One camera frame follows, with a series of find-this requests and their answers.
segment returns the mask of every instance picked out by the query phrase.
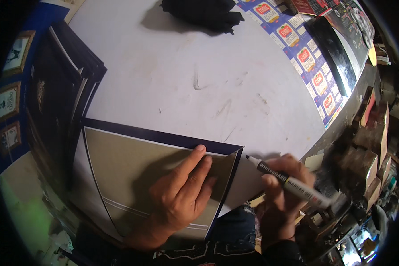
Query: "jeans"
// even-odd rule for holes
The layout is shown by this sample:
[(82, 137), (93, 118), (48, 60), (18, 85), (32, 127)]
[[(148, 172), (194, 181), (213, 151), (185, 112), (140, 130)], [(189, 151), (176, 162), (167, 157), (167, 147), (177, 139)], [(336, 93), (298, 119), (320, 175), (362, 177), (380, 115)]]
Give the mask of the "jeans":
[(219, 217), (214, 225), (211, 241), (240, 244), (247, 249), (256, 246), (255, 215), (247, 202)]

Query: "framed certificate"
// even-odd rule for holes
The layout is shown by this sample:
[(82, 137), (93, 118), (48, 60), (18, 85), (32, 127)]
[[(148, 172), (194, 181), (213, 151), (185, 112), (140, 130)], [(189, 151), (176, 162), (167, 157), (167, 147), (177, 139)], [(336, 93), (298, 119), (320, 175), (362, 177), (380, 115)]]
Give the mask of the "framed certificate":
[(3, 156), (19, 145), (21, 145), (19, 121), (0, 130), (0, 151)]
[(20, 81), (0, 88), (0, 122), (19, 114), (20, 91)]
[(22, 73), (36, 31), (22, 31), (16, 38), (3, 67), (3, 77)]

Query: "whiteboard marker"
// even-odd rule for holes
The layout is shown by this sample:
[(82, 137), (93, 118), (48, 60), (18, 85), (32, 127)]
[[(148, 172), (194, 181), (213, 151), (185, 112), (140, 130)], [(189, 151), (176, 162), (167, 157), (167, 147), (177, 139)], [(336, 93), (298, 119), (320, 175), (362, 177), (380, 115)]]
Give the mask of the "whiteboard marker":
[(276, 177), (282, 184), (282, 187), (300, 199), (306, 200), (307, 202), (315, 205), (318, 208), (326, 209), (331, 205), (331, 199), (325, 197), (316, 189), (308, 187), (306, 184), (296, 178), (289, 177), (285, 174), (278, 173), (270, 169), (265, 162), (260, 159), (246, 155), (247, 159), (254, 163), (257, 170), (264, 174), (271, 174)]

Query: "hand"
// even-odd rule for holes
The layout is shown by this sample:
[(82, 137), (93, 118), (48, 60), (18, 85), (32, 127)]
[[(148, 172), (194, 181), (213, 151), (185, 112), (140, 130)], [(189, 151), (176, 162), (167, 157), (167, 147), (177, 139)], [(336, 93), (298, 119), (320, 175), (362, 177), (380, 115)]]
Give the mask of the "hand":
[(170, 174), (149, 189), (157, 210), (125, 238), (127, 246), (141, 251), (154, 250), (202, 214), (216, 183), (216, 178), (204, 181), (212, 164), (210, 156), (201, 161), (205, 151), (204, 145), (198, 145)]
[[(272, 170), (285, 172), (309, 187), (315, 183), (315, 176), (291, 154), (267, 160), (266, 164)], [(271, 174), (263, 175), (262, 182), (265, 186), (267, 210), (260, 221), (260, 232), (262, 248), (265, 250), (281, 240), (294, 241), (296, 215), (306, 202), (284, 191), (277, 178)]]

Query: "person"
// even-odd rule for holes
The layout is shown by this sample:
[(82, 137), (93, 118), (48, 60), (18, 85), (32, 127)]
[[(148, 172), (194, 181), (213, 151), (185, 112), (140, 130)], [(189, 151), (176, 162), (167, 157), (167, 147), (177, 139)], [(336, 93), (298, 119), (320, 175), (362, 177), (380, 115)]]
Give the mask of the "person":
[[(284, 191), (269, 174), (262, 176), (266, 193), (266, 212), (260, 221), (262, 254), (254, 249), (255, 218), (247, 203), (218, 218), (208, 241), (182, 250), (160, 250), (172, 234), (201, 215), (210, 199), (216, 179), (206, 178), (212, 158), (205, 152), (206, 147), (198, 145), (150, 188), (156, 210), (124, 238), (123, 250), (102, 260), (104, 265), (304, 265), (294, 234), (296, 214), (305, 202)], [(314, 185), (314, 175), (290, 154), (266, 163), (309, 187)]]

